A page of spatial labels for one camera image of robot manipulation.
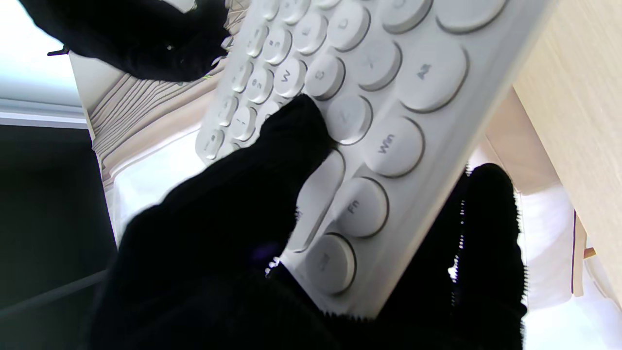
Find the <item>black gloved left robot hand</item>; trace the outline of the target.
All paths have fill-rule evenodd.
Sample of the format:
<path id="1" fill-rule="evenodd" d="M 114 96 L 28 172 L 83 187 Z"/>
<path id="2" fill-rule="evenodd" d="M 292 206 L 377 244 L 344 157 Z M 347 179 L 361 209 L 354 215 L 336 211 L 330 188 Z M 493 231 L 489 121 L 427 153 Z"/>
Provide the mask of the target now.
<path id="1" fill-rule="evenodd" d="M 324 313 L 284 266 L 304 182 L 335 142 L 300 94 L 258 140 L 127 224 L 89 350 L 521 350 L 526 268 L 512 181 L 462 174 L 374 320 Z"/>

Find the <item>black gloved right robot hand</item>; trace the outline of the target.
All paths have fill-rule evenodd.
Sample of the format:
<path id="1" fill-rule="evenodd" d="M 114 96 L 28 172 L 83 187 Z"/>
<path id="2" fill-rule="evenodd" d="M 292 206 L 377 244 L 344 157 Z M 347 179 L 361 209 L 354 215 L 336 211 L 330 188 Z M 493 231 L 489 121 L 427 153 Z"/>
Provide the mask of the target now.
<path id="1" fill-rule="evenodd" d="M 185 13 L 164 0 L 23 0 L 21 5 L 71 53 L 140 80 L 193 82 L 227 54 L 224 0 L 198 0 Z"/>

